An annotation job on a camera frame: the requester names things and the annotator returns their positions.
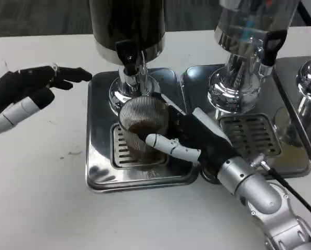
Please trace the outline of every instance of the silver robotic arm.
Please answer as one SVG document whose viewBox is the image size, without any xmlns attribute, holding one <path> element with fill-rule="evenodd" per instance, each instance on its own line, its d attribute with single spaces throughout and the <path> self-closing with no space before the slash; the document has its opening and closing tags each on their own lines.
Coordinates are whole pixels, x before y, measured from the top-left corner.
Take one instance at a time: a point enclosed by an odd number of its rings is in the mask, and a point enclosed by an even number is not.
<svg viewBox="0 0 311 250">
<path fill-rule="evenodd" d="M 265 234 L 267 249 L 311 249 L 311 228 L 294 214 L 287 191 L 267 182 L 255 168 L 271 168 L 258 156 L 248 164 L 232 147 L 224 132 L 201 109 L 186 115 L 166 96 L 156 94 L 167 103 L 172 124 L 181 132 L 179 139 L 167 139 L 152 131 L 143 131 L 139 138 L 149 146 L 173 157 L 204 164 L 219 182 L 244 206 Z"/>
</svg>

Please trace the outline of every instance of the black tap handle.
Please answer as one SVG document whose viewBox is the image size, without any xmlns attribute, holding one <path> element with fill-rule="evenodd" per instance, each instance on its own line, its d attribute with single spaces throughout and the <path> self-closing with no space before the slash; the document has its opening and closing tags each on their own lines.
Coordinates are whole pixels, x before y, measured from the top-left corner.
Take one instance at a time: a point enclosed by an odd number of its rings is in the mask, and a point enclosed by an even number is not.
<svg viewBox="0 0 311 250">
<path fill-rule="evenodd" d="M 277 30 L 266 33 L 263 42 L 263 54 L 260 55 L 263 65 L 271 67 L 275 64 L 278 51 L 284 45 L 286 37 L 287 30 Z"/>
<path fill-rule="evenodd" d="M 135 40 L 124 40 L 115 43 L 116 52 L 125 67 L 125 74 L 133 76 L 137 73 L 138 49 Z"/>
</svg>

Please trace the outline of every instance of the stainless steel drip tray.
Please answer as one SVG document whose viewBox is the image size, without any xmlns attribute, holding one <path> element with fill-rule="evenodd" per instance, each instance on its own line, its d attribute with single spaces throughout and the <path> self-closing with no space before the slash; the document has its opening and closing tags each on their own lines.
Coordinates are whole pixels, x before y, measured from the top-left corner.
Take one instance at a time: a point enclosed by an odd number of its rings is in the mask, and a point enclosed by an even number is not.
<svg viewBox="0 0 311 250">
<path fill-rule="evenodd" d="M 178 79 L 172 70 L 150 69 L 149 74 L 158 81 L 162 93 L 186 110 Z M 114 192 L 193 182 L 198 169 L 186 161 L 165 158 L 145 165 L 126 151 L 124 138 L 117 127 L 118 117 L 109 104 L 109 88 L 117 77 L 117 72 L 102 72 L 95 75 L 88 86 L 85 173 L 88 186 L 98 192 Z"/>
<path fill-rule="evenodd" d="M 299 92 L 296 84 L 299 69 L 309 60 L 311 60 L 311 56 L 278 59 L 274 79 L 283 92 L 282 95 L 290 111 L 293 124 L 298 130 L 311 160 L 311 107 L 303 106 L 303 95 Z"/>
<path fill-rule="evenodd" d="M 268 162 L 284 177 L 298 177 L 309 173 L 309 160 L 301 141 L 293 144 L 285 136 L 284 130 L 290 126 L 290 118 L 285 104 L 279 94 L 277 86 L 270 77 L 262 83 L 260 95 L 255 108 L 244 116 L 229 116 L 220 114 L 208 100 L 209 78 L 212 73 L 224 65 L 194 66 L 186 70 L 181 77 L 181 86 L 186 101 L 187 111 L 190 113 L 196 107 L 200 107 L 206 114 L 215 120 L 220 120 L 225 133 L 232 143 L 246 158 L 250 160 L 259 152 L 266 154 Z M 239 130 L 233 129 L 229 121 L 240 122 Z M 254 129 L 245 129 L 245 126 L 260 126 L 263 134 L 254 135 Z M 233 133 L 241 133 L 247 139 L 237 142 L 237 136 Z M 263 143 L 252 142 L 261 139 Z M 206 169 L 202 168 L 202 176 L 210 182 L 214 182 Z"/>
</svg>

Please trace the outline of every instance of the gray floor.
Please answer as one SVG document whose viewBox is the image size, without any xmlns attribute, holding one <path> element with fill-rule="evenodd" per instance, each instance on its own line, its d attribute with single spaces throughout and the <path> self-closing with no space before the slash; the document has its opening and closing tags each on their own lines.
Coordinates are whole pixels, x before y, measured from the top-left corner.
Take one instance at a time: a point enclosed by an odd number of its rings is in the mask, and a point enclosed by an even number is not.
<svg viewBox="0 0 311 250">
<path fill-rule="evenodd" d="M 166 30 L 215 29 L 218 0 L 165 0 Z M 293 26 L 304 26 L 299 16 Z M 0 0 L 0 36 L 92 33 L 87 0 Z"/>
</svg>

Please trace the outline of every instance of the stainless steel base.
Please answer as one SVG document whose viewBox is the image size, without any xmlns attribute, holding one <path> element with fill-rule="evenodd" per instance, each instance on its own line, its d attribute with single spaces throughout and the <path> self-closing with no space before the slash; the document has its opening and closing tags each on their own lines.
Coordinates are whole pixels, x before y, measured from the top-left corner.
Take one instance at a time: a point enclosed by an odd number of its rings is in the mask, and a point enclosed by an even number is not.
<svg viewBox="0 0 311 250">
<path fill-rule="evenodd" d="M 291 115 L 291 126 L 296 127 L 299 135 L 291 134 L 291 130 L 286 132 L 289 141 L 296 143 L 297 140 L 302 140 L 305 146 L 309 159 L 311 160 L 311 107 L 303 107 L 303 95 L 299 92 L 296 85 L 296 76 L 301 66 L 311 60 L 311 57 L 290 57 L 281 58 L 276 62 L 276 70 L 274 73 L 275 83 L 279 86 L 287 109 Z M 304 117 L 309 119 L 302 119 L 302 111 L 309 114 L 304 114 Z"/>
<path fill-rule="evenodd" d="M 162 93 L 186 110 L 175 73 L 169 69 L 150 69 L 149 74 L 159 83 Z M 193 182 L 198 169 L 192 164 L 169 158 L 149 166 L 117 165 L 113 157 L 113 126 L 117 115 L 109 104 L 109 88 L 118 77 L 117 72 L 102 72 L 93 77 L 88 87 L 86 181 L 98 192 L 149 189 L 184 185 Z"/>
<path fill-rule="evenodd" d="M 187 69 L 182 75 L 181 86 L 188 112 L 192 112 L 194 108 L 200 107 L 215 120 L 227 115 L 217 111 L 208 100 L 210 76 L 220 67 L 223 67 L 223 65 L 195 66 Z M 282 110 L 286 111 L 285 104 L 273 79 L 269 77 L 266 82 L 261 84 L 261 91 L 256 106 L 248 114 L 262 113 L 266 115 L 268 120 L 272 121 L 274 129 L 277 129 L 277 136 L 282 149 L 281 154 L 270 155 L 268 157 L 268 163 L 286 178 L 304 176 L 310 171 L 308 155 L 305 148 L 301 143 L 299 145 L 288 144 L 286 140 L 282 140 L 278 135 L 278 128 L 286 126 L 286 118 L 289 117 L 286 112 L 282 114 L 284 119 L 275 119 L 276 114 L 279 114 L 279 111 Z M 204 168 L 202 168 L 201 174 L 206 180 L 214 182 L 214 179 L 205 172 Z"/>
</svg>

